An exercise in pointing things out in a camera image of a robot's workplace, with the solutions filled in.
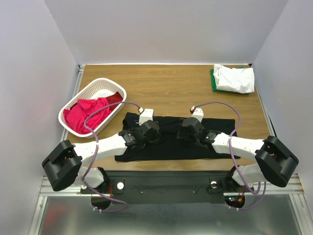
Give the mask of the white perforated plastic basket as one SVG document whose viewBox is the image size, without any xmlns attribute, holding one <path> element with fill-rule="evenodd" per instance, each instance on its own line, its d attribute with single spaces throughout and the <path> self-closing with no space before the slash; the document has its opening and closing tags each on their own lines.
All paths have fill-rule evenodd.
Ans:
<svg viewBox="0 0 313 235">
<path fill-rule="evenodd" d="M 79 134 L 75 132 L 71 127 L 69 127 L 68 124 L 66 123 L 64 110 L 70 109 L 78 101 L 78 99 L 107 98 L 111 95 L 114 95 L 116 92 L 118 92 L 121 95 L 122 101 L 126 100 L 127 98 L 126 90 L 119 84 L 115 83 L 114 81 L 107 78 L 97 78 L 91 81 L 60 110 L 58 114 L 59 123 L 66 130 L 68 130 L 70 133 L 77 137 L 86 139 L 93 138 L 93 134 L 91 132 L 89 132 L 88 134 Z"/>
</svg>

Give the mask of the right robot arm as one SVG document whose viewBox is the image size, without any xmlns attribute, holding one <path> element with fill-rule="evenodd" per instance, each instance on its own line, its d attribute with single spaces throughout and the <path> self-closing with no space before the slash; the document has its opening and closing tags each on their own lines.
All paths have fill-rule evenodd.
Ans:
<svg viewBox="0 0 313 235">
<path fill-rule="evenodd" d="M 221 131 L 205 129 L 195 117 L 187 118 L 179 125 L 177 138 L 192 141 L 217 154 L 254 161 L 246 166 L 235 165 L 229 171 L 225 185 L 230 191 L 258 182 L 284 188 L 299 164 L 298 158 L 275 136 L 265 140 L 231 137 Z"/>
</svg>

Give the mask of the black t shirt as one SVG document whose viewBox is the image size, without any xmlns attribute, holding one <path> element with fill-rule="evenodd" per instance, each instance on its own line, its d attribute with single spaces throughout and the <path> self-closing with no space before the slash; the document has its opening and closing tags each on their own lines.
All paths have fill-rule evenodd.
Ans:
<svg viewBox="0 0 313 235">
<path fill-rule="evenodd" d="M 136 126 L 139 115 L 127 112 L 123 119 L 123 129 L 128 130 Z M 179 124 L 182 117 L 154 116 L 158 122 L 161 138 L 156 143 L 147 143 L 143 149 L 136 152 L 126 152 L 115 156 L 117 162 L 133 161 L 163 161 L 163 160 L 195 160 L 195 159 L 230 159 L 229 154 L 218 154 L 214 150 L 207 150 L 194 142 L 177 139 Z M 235 129 L 234 119 L 204 118 L 202 125 L 208 130 L 217 130 L 230 134 Z"/>
</svg>

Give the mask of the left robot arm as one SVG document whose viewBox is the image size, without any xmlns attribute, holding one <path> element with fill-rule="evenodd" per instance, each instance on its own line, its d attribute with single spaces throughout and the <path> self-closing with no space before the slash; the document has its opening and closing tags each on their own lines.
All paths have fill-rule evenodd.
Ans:
<svg viewBox="0 0 313 235">
<path fill-rule="evenodd" d="M 98 193 L 103 193 L 109 187 L 109 178 L 104 170 L 92 167 L 95 160 L 140 151 L 147 143 L 159 138 L 158 124 L 148 120 L 139 127 L 97 141 L 72 144 L 65 140 L 43 160 L 42 167 L 53 191 L 89 184 Z"/>
</svg>

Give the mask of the dark red t shirt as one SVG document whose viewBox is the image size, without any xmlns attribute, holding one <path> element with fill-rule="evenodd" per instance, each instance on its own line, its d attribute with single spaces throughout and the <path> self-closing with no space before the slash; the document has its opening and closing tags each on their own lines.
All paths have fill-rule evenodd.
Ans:
<svg viewBox="0 0 313 235">
<path fill-rule="evenodd" d="M 119 92 L 114 93 L 113 95 L 107 96 L 106 100 L 109 104 L 117 103 L 123 100 L 123 97 Z"/>
</svg>

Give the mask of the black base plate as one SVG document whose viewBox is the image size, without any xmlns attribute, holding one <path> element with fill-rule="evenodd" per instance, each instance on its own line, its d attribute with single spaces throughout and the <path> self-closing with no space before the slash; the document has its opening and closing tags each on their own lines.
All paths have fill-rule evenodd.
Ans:
<svg viewBox="0 0 313 235">
<path fill-rule="evenodd" d="M 228 171 L 108 170 L 113 197 L 128 204 L 223 204 L 224 193 L 247 191 Z"/>
</svg>

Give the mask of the pink t shirt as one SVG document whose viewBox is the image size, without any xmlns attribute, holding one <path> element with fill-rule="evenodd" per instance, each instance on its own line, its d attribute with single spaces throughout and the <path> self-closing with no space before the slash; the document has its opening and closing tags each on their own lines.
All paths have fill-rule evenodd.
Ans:
<svg viewBox="0 0 313 235">
<path fill-rule="evenodd" d="M 88 134 L 90 131 L 84 126 L 85 120 L 92 113 L 107 105 L 109 105 L 109 102 L 104 97 L 98 99 L 78 99 L 74 105 L 63 111 L 66 124 L 78 134 Z M 87 126 L 94 130 L 111 114 L 114 108 L 112 106 L 101 110 L 88 119 Z"/>
</svg>

